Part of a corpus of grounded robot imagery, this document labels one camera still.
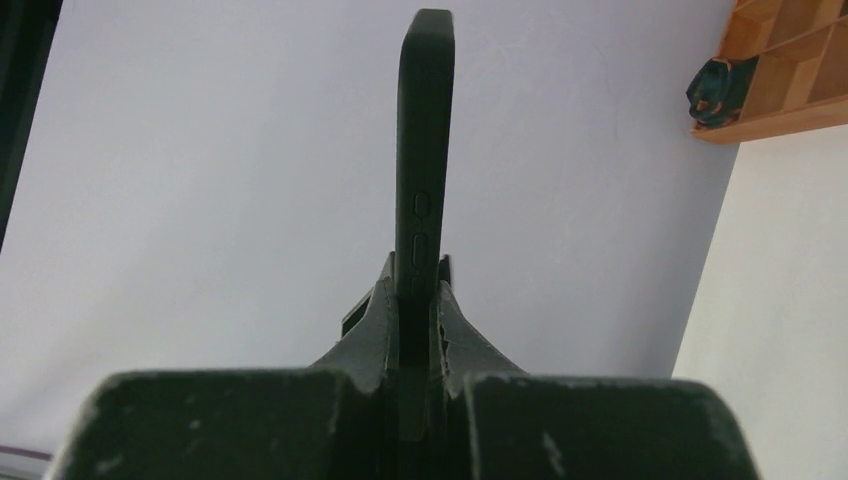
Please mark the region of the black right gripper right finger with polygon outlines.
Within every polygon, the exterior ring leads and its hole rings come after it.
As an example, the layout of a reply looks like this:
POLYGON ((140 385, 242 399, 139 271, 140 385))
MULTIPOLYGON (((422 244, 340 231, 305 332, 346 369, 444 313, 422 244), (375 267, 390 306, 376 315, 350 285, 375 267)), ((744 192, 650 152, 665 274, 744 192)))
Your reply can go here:
POLYGON ((463 315, 438 267, 435 479, 755 479, 731 410, 692 381, 532 375, 463 315))

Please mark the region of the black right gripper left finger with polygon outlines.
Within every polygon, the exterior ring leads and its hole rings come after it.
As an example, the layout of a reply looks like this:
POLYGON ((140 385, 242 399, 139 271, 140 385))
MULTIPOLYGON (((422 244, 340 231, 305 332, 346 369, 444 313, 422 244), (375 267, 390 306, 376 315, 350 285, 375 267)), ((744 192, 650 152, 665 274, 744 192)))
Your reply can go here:
POLYGON ((51 479, 395 479, 397 302, 386 263, 305 368, 131 371, 83 404, 51 479))

